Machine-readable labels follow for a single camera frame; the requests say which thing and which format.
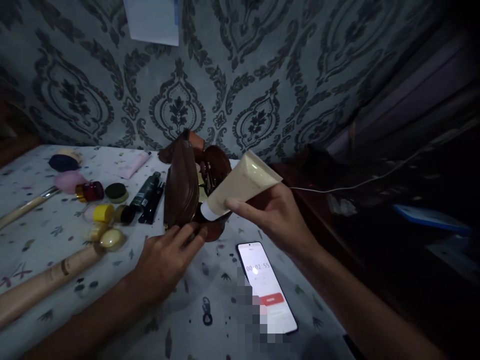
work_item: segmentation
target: white cable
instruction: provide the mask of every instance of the white cable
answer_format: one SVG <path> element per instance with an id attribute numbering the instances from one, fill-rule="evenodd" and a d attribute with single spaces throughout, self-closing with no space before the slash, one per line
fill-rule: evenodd
<path id="1" fill-rule="evenodd" d="M 364 185 L 364 184 L 366 184 L 366 183 L 369 183 L 369 182 L 372 182 L 372 181 L 375 181 L 375 180 L 378 180 L 378 179 L 383 179 L 384 177 L 390 175 L 390 174 L 393 173 L 395 170 L 401 168 L 403 165 L 405 165 L 405 164 L 408 163 L 410 160 L 412 160 L 415 156 L 417 156 L 423 149 L 425 149 L 425 148 L 428 147 L 428 146 L 430 146 L 430 144 L 422 147 L 420 150 L 417 150 L 417 151 L 414 152 L 413 155 L 410 156 L 408 159 L 404 160 L 403 162 L 401 162 L 400 164 L 398 164 L 397 166 L 395 166 L 393 169 L 391 169 L 390 171 L 386 172 L 386 173 L 383 174 L 382 176 L 368 179 L 367 181 L 361 182 L 361 183 L 359 183 L 359 184 L 357 184 L 357 185 L 355 185 L 355 186 L 339 187 L 339 188 L 336 188 L 336 189 L 326 190 L 326 191 L 320 191 L 320 190 L 315 190 L 315 189 L 308 189 L 308 188 L 303 188 L 303 187 L 290 187 L 290 189 L 313 191 L 313 192 L 315 192 L 315 193 L 322 193 L 322 194 L 332 193 L 332 192 L 338 191 L 338 190 L 350 190 L 350 189 L 355 189 L 355 188 L 358 188 L 359 186 L 362 186 L 362 185 Z"/>

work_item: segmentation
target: blue object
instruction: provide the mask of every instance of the blue object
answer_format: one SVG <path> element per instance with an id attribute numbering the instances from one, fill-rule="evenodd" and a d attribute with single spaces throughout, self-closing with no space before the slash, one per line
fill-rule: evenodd
<path id="1" fill-rule="evenodd" d="M 470 235 L 473 229 L 443 212 L 400 204 L 394 204 L 397 213 L 412 223 L 449 230 L 459 234 Z"/>
<path id="2" fill-rule="evenodd" d="M 48 164 L 52 169 L 57 170 L 60 173 L 64 173 L 70 170 L 77 170 L 80 166 L 77 160 L 68 155 L 53 155 Z"/>
<path id="3" fill-rule="evenodd" d="M 178 25 L 179 24 L 179 2 L 175 0 L 173 2 L 173 6 L 174 6 L 175 25 Z"/>

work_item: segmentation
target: makeup bag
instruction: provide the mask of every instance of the makeup bag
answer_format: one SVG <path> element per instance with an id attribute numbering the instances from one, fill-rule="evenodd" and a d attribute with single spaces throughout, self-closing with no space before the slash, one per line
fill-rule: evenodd
<path id="1" fill-rule="evenodd" d="M 170 164 L 165 185 L 165 207 L 163 222 L 165 231 L 174 225 L 182 227 L 191 222 L 206 225 L 208 236 L 206 241 L 217 240 L 225 229 L 225 222 L 231 212 L 215 221 L 208 221 L 200 212 L 199 178 L 195 163 L 204 161 L 211 166 L 211 174 L 217 185 L 232 171 L 227 155 L 217 146 L 209 146 L 204 150 L 204 140 L 185 130 L 165 149 L 158 152 L 160 161 Z"/>

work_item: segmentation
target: person's left hand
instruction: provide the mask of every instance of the person's left hand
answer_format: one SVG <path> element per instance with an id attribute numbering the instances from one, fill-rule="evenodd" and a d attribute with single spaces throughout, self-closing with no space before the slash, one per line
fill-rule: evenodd
<path id="1" fill-rule="evenodd" d="M 138 264 L 126 277 L 131 295 L 140 305 L 161 302 L 175 289 L 192 259 L 205 244 L 208 235 L 206 227 L 201 227 L 198 235 L 188 243 L 198 228 L 196 222 L 181 229 L 173 226 L 165 235 L 153 236 L 145 241 Z"/>

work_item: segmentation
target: wall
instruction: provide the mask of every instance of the wall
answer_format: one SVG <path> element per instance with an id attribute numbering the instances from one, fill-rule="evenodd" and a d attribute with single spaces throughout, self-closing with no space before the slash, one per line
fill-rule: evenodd
<path id="1" fill-rule="evenodd" d="M 2 0 L 0 96 L 58 144 L 233 158 L 324 144 L 442 16 L 434 0 L 184 0 L 180 45 L 131 40 L 121 0 Z"/>

